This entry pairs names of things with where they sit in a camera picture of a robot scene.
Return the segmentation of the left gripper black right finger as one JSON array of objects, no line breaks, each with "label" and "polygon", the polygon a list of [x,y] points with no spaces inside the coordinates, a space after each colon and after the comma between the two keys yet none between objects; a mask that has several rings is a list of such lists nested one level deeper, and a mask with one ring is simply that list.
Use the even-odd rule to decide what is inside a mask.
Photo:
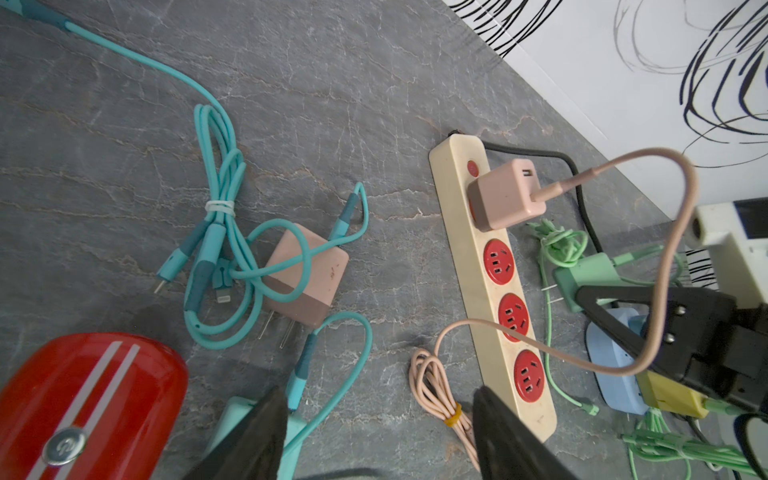
[{"label": "left gripper black right finger", "polygon": [[576,479],[489,387],[475,391],[472,407],[483,479]]}]

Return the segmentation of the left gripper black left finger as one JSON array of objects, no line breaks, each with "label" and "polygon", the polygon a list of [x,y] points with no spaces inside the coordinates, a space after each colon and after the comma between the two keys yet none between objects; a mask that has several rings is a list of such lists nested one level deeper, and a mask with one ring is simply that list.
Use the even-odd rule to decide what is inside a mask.
[{"label": "left gripper black left finger", "polygon": [[184,479],[277,479],[287,432],[284,390],[272,388],[233,433]]}]

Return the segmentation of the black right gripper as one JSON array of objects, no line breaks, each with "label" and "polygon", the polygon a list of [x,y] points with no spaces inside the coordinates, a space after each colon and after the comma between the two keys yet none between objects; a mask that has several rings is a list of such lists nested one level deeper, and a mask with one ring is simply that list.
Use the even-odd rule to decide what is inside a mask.
[{"label": "black right gripper", "polygon": [[[602,298],[647,304],[645,336],[599,305]],[[592,371],[612,376],[651,371],[746,412],[767,412],[766,303],[740,308],[732,296],[698,288],[669,293],[666,288],[590,285],[580,287],[575,299],[634,358],[624,367],[595,364]],[[672,342],[662,344],[665,333]]]}]

